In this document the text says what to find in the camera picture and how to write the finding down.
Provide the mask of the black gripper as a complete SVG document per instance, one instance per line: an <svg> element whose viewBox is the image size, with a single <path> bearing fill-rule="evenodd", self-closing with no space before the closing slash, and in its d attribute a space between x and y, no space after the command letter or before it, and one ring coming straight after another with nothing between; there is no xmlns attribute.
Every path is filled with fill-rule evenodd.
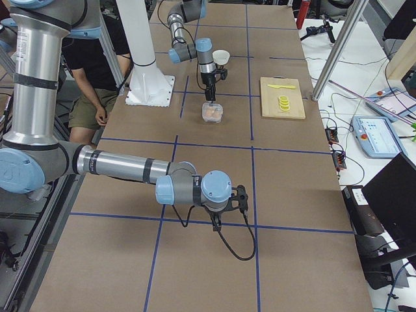
<svg viewBox="0 0 416 312"><path fill-rule="evenodd" d="M202 83L205 85L205 98L209 103L216 101L216 75L217 67L214 62L199 64Z"/></svg>
<svg viewBox="0 0 416 312"><path fill-rule="evenodd" d="M219 208L203 205L203 208L207 211L207 213L210 216L213 225L213 231L221 231L221 215L222 213L226 212L228 204L225 204L223 207Z"/></svg>

